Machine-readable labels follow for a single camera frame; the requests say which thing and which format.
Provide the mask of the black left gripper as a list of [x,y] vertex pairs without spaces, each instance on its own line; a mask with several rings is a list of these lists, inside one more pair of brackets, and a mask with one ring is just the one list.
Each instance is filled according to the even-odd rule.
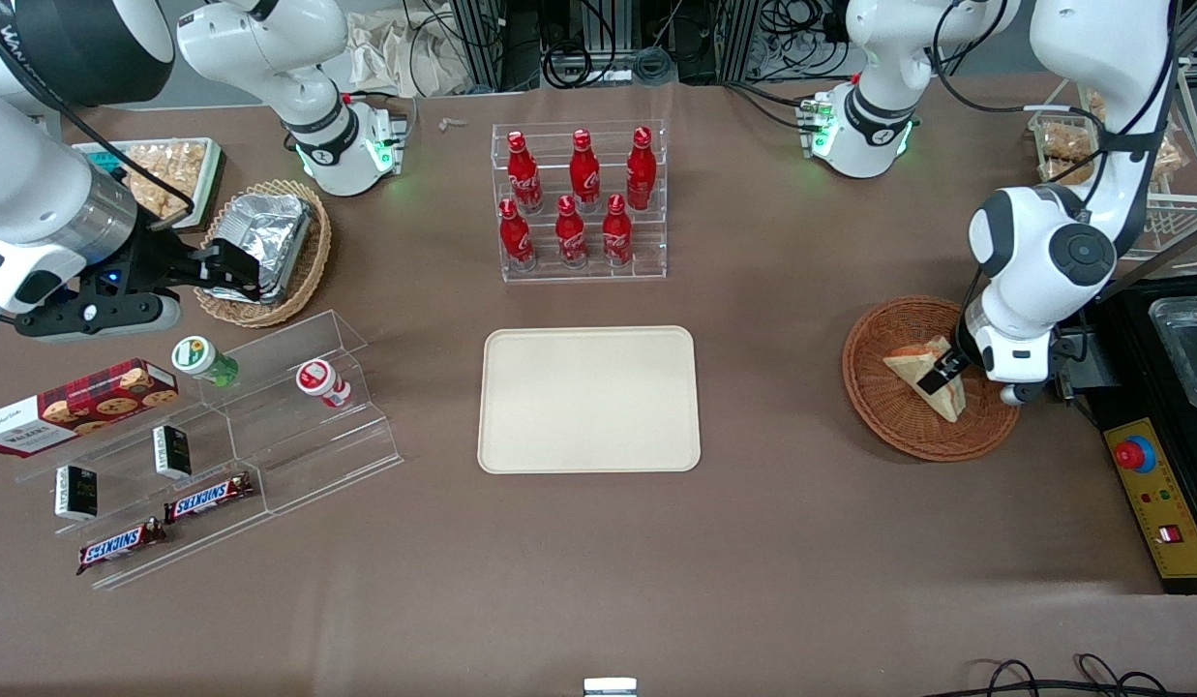
[[953,331],[952,345],[924,375],[916,381],[922,393],[935,394],[960,377],[967,366],[988,372],[984,350],[988,348],[988,314],[983,303],[970,303],[960,314]]

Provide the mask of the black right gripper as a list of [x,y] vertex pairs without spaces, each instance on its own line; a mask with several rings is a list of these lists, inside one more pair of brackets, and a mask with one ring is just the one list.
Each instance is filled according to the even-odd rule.
[[72,283],[80,293],[121,296],[177,286],[235,303],[261,303],[260,263],[230,241],[213,241],[203,251],[174,230],[136,232],[113,257],[83,269]]

